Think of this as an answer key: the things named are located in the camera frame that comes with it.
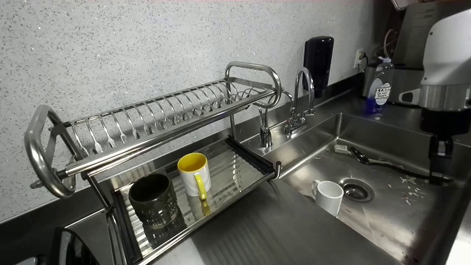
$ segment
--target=stainless steel sink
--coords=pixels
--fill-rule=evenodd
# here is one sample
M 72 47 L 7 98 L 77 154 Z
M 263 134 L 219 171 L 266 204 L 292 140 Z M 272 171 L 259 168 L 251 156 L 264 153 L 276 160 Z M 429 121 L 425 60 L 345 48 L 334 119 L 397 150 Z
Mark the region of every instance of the stainless steel sink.
M 334 144 L 353 146 L 369 157 L 426 175 L 428 135 L 379 121 L 335 115 L 304 131 L 269 156 L 284 163 L 282 181 L 312 197 L 314 179 L 342 184 L 337 216 L 400 263 L 444 263 L 469 190 L 471 149 L 454 146 L 448 184 L 429 184 L 341 154 Z

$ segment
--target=cup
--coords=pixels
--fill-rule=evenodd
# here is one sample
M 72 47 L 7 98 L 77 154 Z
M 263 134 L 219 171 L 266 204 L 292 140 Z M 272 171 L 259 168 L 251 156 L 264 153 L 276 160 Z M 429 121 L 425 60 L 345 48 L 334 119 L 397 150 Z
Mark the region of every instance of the cup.
M 314 202 L 328 213 L 337 216 L 341 206 L 342 188 L 332 181 L 314 181 L 312 187 Z
M 161 174 L 150 174 L 135 181 L 129 202 L 144 225 L 164 228 L 172 225 L 179 212 L 172 181 Z
M 203 153 L 188 153 L 178 160 L 176 168 L 186 194 L 206 200 L 210 188 L 207 157 Z

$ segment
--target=wall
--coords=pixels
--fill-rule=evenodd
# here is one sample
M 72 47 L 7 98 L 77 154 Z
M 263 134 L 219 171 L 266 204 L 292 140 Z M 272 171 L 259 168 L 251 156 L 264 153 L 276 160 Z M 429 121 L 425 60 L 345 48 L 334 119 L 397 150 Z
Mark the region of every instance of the wall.
M 0 222 L 52 200 L 44 188 L 29 188 L 36 177 L 22 143 L 38 104 L 73 119 L 213 81 L 229 60 L 266 63 L 292 90 L 303 41 L 322 34 L 335 38 L 335 82 L 354 73 L 357 47 L 370 48 L 375 10 L 384 3 L 1 0 Z M 208 132 L 213 128 L 166 149 Z

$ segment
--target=dish rack rail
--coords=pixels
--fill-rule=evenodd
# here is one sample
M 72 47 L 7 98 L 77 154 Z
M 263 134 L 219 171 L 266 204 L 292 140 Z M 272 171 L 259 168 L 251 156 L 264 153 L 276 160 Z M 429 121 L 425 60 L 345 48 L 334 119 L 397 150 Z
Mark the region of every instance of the dish rack rail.
M 270 82 L 234 76 L 234 68 L 263 72 Z M 75 177 L 82 175 L 97 190 L 94 177 L 100 172 L 226 116 L 234 132 L 235 112 L 254 104 L 260 115 L 266 115 L 279 101 L 281 93 L 278 73 L 272 68 L 231 62 L 222 79 L 76 121 L 61 122 L 51 107 L 42 104 L 25 134 L 26 153 L 39 178 L 30 188 L 45 187 L 57 197 L 70 197 Z M 48 121 L 51 126 L 44 146 L 41 138 Z M 52 166 L 57 135 L 72 156 L 61 169 Z

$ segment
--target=drain strainer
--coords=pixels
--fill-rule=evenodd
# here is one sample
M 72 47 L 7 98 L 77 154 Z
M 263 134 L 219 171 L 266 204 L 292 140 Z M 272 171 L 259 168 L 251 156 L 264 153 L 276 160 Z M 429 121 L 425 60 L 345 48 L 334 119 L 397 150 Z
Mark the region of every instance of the drain strainer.
M 344 196 L 353 202 L 365 203 L 372 200 L 373 191 L 363 181 L 347 178 L 347 179 L 341 179 L 339 185 L 344 190 Z

